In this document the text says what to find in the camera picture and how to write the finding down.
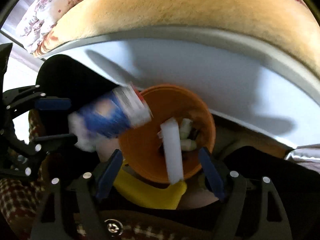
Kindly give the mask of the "yellow slipper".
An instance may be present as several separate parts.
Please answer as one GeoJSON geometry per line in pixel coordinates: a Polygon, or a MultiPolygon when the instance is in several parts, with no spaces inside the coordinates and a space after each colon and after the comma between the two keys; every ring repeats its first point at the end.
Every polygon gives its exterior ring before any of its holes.
{"type": "Polygon", "coordinates": [[[131,175],[125,162],[115,180],[114,187],[129,202],[150,209],[175,210],[187,190],[187,184],[179,181],[165,189],[151,186],[131,175]]]}

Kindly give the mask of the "white paper tube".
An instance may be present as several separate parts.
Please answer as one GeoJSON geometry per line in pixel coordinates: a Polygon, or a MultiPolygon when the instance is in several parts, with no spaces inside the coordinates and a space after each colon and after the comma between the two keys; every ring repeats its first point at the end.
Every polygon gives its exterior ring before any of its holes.
{"type": "Polygon", "coordinates": [[[165,163],[170,184],[184,180],[178,122],[170,118],[161,124],[165,163]]]}

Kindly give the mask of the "blue white medicine box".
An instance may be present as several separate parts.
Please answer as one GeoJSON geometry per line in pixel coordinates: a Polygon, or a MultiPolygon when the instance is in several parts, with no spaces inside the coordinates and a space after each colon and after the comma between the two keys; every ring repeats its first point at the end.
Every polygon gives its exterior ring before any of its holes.
{"type": "Polygon", "coordinates": [[[117,87],[97,101],[69,115],[69,130],[76,147],[94,152],[100,141],[114,139],[152,119],[148,104],[133,85],[117,87]]]}

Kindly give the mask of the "white bed frame side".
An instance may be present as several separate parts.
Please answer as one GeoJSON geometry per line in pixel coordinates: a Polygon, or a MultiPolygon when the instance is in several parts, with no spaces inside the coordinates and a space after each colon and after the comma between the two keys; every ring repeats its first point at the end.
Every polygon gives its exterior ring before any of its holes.
{"type": "Polygon", "coordinates": [[[210,111],[290,146],[319,143],[319,79],[257,38],[219,29],[145,27],[67,42],[63,54],[119,85],[187,88],[210,111]]]}

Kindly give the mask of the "small white pill bottle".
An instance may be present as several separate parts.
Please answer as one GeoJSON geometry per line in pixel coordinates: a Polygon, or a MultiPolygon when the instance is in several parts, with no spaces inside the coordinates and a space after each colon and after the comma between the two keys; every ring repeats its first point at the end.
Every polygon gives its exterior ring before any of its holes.
{"type": "Polygon", "coordinates": [[[180,133],[180,145],[182,151],[193,151],[197,148],[197,143],[195,140],[188,139],[191,129],[192,129],[193,121],[184,118],[182,119],[182,122],[179,127],[179,133],[180,133]]]}

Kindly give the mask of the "rolled pink floral quilt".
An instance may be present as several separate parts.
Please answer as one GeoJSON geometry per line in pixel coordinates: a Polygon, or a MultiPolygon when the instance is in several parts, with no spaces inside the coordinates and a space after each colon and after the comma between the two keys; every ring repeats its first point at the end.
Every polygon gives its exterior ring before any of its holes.
{"type": "Polygon", "coordinates": [[[36,51],[58,20],[83,0],[35,0],[17,25],[19,42],[29,54],[36,51]]]}

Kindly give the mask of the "yellow floral plush blanket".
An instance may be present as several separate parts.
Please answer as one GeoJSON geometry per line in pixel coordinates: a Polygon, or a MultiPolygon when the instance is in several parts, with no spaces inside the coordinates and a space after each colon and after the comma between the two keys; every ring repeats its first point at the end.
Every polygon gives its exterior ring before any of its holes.
{"type": "Polygon", "coordinates": [[[319,73],[319,25],[297,0],[83,0],[34,52],[73,40],[152,25],[219,28],[278,46],[319,73]]]}

